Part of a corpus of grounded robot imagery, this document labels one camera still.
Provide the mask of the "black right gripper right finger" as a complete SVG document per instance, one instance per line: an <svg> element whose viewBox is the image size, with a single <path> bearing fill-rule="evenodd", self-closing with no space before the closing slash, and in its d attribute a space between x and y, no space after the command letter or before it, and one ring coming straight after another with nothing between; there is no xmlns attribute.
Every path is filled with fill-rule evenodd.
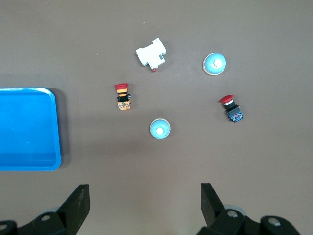
<svg viewBox="0 0 313 235"><path fill-rule="evenodd" d="M286 219L264 216L255 222L236 209L226 209L210 183L201 184L201 211L206 226L199 235L298 235Z"/></svg>

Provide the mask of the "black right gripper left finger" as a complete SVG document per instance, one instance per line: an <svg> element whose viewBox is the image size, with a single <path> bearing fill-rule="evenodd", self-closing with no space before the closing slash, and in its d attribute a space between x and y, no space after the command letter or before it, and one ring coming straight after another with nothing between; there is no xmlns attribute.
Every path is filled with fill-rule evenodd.
<svg viewBox="0 0 313 235"><path fill-rule="evenodd" d="M2 235L75 235L90 211L89 185L79 185L55 211L45 212L18 227L14 220L0 222Z"/></svg>

